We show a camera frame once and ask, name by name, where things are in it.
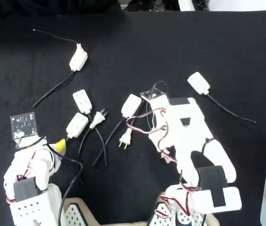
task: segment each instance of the white electrical plug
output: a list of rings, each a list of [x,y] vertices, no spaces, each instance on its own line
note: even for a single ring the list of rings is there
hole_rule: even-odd
[[[120,147],[122,144],[125,144],[124,149],[126,149],[127,146],[131,144],[131,133],[132,133],[132,129],[127,128],[126,132],[119,139],[118,147]]]
[[[94,129],[94,127],[104,121],[105,116],[108,114],[106,109],[102,109],[100,112],[96,112],[93,121],[91,122],[89,128]]]
[[[200,95],[208,94],[210,88],[209,83],[204,79],[204,77],[199,73],[195,72],[188,78],[189,84],[196,90]]]
[[[75,92],[73,94],[76,105],[80,109],[80,112],[83,114],[89,114],[92,109],[92,104],[90,99],[84,89]]]
[[[72,56],[69,66],[72,71],[79,71],[86,63],[88,54],[84,51],[80,43],[76,45],[76,51]]]
[[[139,105],[141,105],[141,98],[135,96],[134,94],[130,94],[121,110],[123,117],[132,117],[136,113]]]
[[[88,124],[88,118],[81,113],[76,113],[66,128],[67,137],[77,138]]]

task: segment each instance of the black power cord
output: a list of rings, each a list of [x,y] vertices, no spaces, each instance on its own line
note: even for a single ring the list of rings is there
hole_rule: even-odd
[[[91,114],[87,114],[88,118],[90,119],[90,121],[93,121],[93,118],[91,116]],[[105,140],[103,138],[103,136],[101,135],[100,131],[97,129],[97,127],[94,127],[95,131],[97,132],[97,134],[100,137],[101,143],[103,145],[103,152],[104,152],[104,159],[105,159],[105,167],[108,166],[108,157],[107,157],[107,149],[106,149],[106,144],[105,144]]]
[[[20,138],[20,140],[18,141],[18,143],[16,144],[16,149],[18,149],[19,151],[23,150],[23,149],[26,149],[26,148],[29,148],[29,147],[32,147],[34,145],[36,145],[37,143],[41,142],[45,137],[40,137],[37,141],[33,142],[32,144],[30,145],[27,145],[27,146],[24,146],[24,147],[19,147],[19,144],[22,140],[22,137]]]
[[[229,114],[237,117],[238,119],[242,119],[242,120],[245,120],[245,121],[250,121],[250,122],[253,122],[253,123],[257,123],[256,121],[254,120],[250,120],[250,119],[246,119],[246,118],[242,118],[238,115],[236,115],[235,113],[231,112],[230,110],[226,109],[225,107],[223,107],[220,103],[218,103],[209,93],[207,94],[207,96],[213,101],[215,102],[216,105],[218,105],[219,107],[221,107],[223,110],[225,110],[226,112],[228,112]]]
[[[118,128],[120,127],[120,125],[125,121],[125,118],[122,118],[118,124],[114,127],[114,129],[112,130],[112,132],[110,133],[109,137],[107,138],[105,145],[107,146],[108,143],[110,142],[111,138],[114,136],[114,134],[116,133],[116,131],[118,130]],[[99,155],[96,157],[96,159],[94,160],[94,162],[92,163],[92,166],[95,166],[98,161],[100,160],[101,156],[104,153],[104,148],[100,151]]]
[[[89,132],[91,131],[91,128],[88,128],[88,130],[86,131],[85,135],[83,136],[82,138],[82,141],[81,141],[81,145],[80,145],[80,148],[78,149],[78,152],[77,152],[77,156],[76,156],[76,160],[77,161],[80,161],[80,155],[81,155],[81,151],[82,151],[82,147],[83,147],[83,143],[87,137],[87,135],[89,134]],[[82,178],[80,177],[80,182],[81,184],[83,184],[83,180]]]
[[[204,226],[206,218],[207,218],[207,215],[204,214],[204,215],[203,215],[203,219],[202,219],[201,226]]]
[[[42,96],[39,100],[37,100],[33,107],[36,107],[40,102],[42,102],[45,98],[47,98],[50,94],[54,93],[59,87],[61,87],[66,82],[70,81],[72,77],[74,76],[74,71],[71,71],[71,73],[68,75],[67,78],[65,78],[63,81],[55,85],[51,90],[49,90],[44,96]]]
[[[139,112],[140,112],[140,110],[141,110],[141,107],[142,107],[143,103],[144,103],[144,100],[141,100],[141,104],[140,104],[139,107],[137,108],[135,115],[138,115],[138,114],[139,114]],[[112,132],[110,133],[109,137],[108,137],[107,140],[106,140],[106,146],[108,145],[108,143],[110,142],[110,140],[112,139],[112,137],[114,136],[114,134],[116,133],[116,131],[118,130],[118,128],[120,127],[120,125],[121,125],[125,120],[126,120],[126,118],[122,118],[122,119],[118,122],[118,124],[116,124],[116,126],[114,127],[114,129],[112,130]],[[130,123],[131,126],[134,125],[135,120],[136,120],[136,118],[134,118],[134,119],[131,120],[131,123]],[[98,163],[98,161],[100,160],[101,156],[103,155],[103,151],[104,151],[103,149],[100,151],[99,155],[98,155],[98,156],[96,157],[96,159],[93,161],[92,166],[95,166],[95,165]]]
[[[56,39],[61,39],[61,40],[64,40],[64,41],[70,41],[70,42],[74,42],[74,43],[78,44],[78,42],[77,42],[77,41],[74,41],[73,39],[65,39],[65,38],[61,38],[61,37],[56,36],[56,35],[54,35],[54,34],[50,34],[50,33],[48,33],[48,32],[44,32],[44,31],[41,31],[41,30],[38,30],[38,29],[33,29],[33,31],[34,31],[34,32],[40,32],[40,33],[43,33],[43,34],[49,35],[49,36],[51,36],[51,37],[53,37],[53,38],[56,38]]]
[[[64,196],[63,196],[63,198],[62,198],[62,202],[61,202],[61,205],[60,205],[59,210],[58,210],[58,226],[61,226],[61,215],[62,215],[62,210],[63,210],[63,206],[64,206],[64,203],[65,203],[65,200],[66,200],[66,198],[67,198],[67,196],[68,196],[68,194],[69,194],[69,192],[70,192],[72,186],[74,185],[75,181],[80,177],[80,174],[81,174],[82,171],[83,171],[83,165],[82,165],[79,161],[76,161],[76,160],[74,160],[74,159],[70,159],[70,158],[68,158],[68,157],[66,157],[66,156],[63,156],[63,155],[61,155],[60,153],[56,152],[56,151],[55,151],[55,150],[54,150],[49,144],[46,144],[46,146],[47,146],[47,147],[48,147],[48,148],[49,148],[54,154],[56,154],[57,156],[59,156],[59,157],[61,157],[61,158],[63,158],[63,159],[66,159],[66,160],[68,160],[68,161],[74,162],[74,163],[76,163],[76,164],[78,164],[78,165],[80,166],[80,169],[79,169],[78,173],[76,174],[76,176],[73,178],[73,180],[72,180],[71,183],[69,184],[69,186],[68,186],[68,188],[67,188],[67,190],[66,190],[66,192],[65,192],[65,194],[64,194]]]
[[[41,31],[41,30],[38,30],[38,29],[33,29],[34,32],[40,32],[40,33],[43,33],[43,34],[46,34],[46,35],[49,35],[53,38],[56,38],[56,39],[60,39],[60,40],[64,40],[64,41],[69,41],[69,42],[74,42],[75,44],[78,44],[77,41],[73,40],[73,39],[66,39],[66,38],[61,38],[59,36],[56,36],[54,34],[50,34],[48,32],[44,32],[44,31]],[[69,76],[64,79],[63,81],[61,81],[59,84],[57,84],[55,87],[53,87],[51,90],[49,90],[44,96],[42,96],[37,102],[34,103],[33,107],[36,107],[40,102],[42,102],[46,97],[48,97],[50,94],[54,93],[57,88],[59,88],[60,86],[62,86],[63,84],[65,84],[67,81],[69,81],[74,75],[74,71],[71,71],[71,73],[69,74]]]

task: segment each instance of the black cloth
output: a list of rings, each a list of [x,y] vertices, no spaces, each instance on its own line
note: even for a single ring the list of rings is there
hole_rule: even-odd
[[[75,44],[32,28],[80,42],[89,58],[73,81],[37,108],[32,104],[69,73]],[[199,71],[220,103],[257,124],[240,121],[198,95],[187,78]],[[121,119],[130,93],[164,80],[170,97],[194,97],[206,122],[237,171],[233,184],[241,193],[240,211],[216,214],[221,225],[259,225],[266,174],[266,12],[165,12],[0,20],[0,225],[12,225],[5,203],[3,175],[13,160],[15,142],[9,117],[34,111],[40,136],[56,142],[78,112],[72,94],[86,89],[93,113],[105,107],[99,126],[107,138]],[[135,126],[147,129],[145,120]],[[132,144],[118,148],[122,128],[108,146],[109,167],[91,163],[101,149],[95,133],[82,153],[84,185],[70,197],[82,197],[101,224],[147,220],[158,194],[178,183],[173,163],[166,164],[148,137],[134,132]],[[75,158],[82,136],[69,141],[66,155]],[[50,181],[62,193],[76,166],[63,161]]]
[[[118,0],[0,0],[0,17],[121,11]]]

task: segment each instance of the perforated white panel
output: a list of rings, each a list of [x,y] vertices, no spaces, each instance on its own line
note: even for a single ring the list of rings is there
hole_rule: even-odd
[[[156,209],[169,216],[171,215],[169,209],[164,203],[160,203]],[[187,216],[182,211],[182,209],[179,209],[177,211],[177,220],[182,225],[188,225],[191,223],[192,226],[202,226],[203,217],[195,211],[192,211],[191,215]],[[164,219],[154,214],[151,222],[149,223],[149,226],[175,226],[175,223],[176,221],[175,220],[172,221],[171,218]]]
[[[169,216],[171,215],[169,209],[164,203],[158,204],[156,209]],[[171,218],[164,219],[154,214],[151,222],[149,223],[149,226],[171,226]]]
[[[48,185],[48,190],[36,197],[10,204],[10,211],[16,226],[30,225],[36,221],[43,225],[58,225],[58,209],[61,203],[61,193],[54,184]],[[65,226],[64,213],[61,224]]]
[[[81,216],[78,207],[75,204],[70,204],[66,213],[66,222],[69,226],[86,226],[86,223]]]

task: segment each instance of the black circuit board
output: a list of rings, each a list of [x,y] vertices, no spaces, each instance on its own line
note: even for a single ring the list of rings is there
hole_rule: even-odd
[[[11,116],[10,126],[13,140],[38,134],[34,112]]]

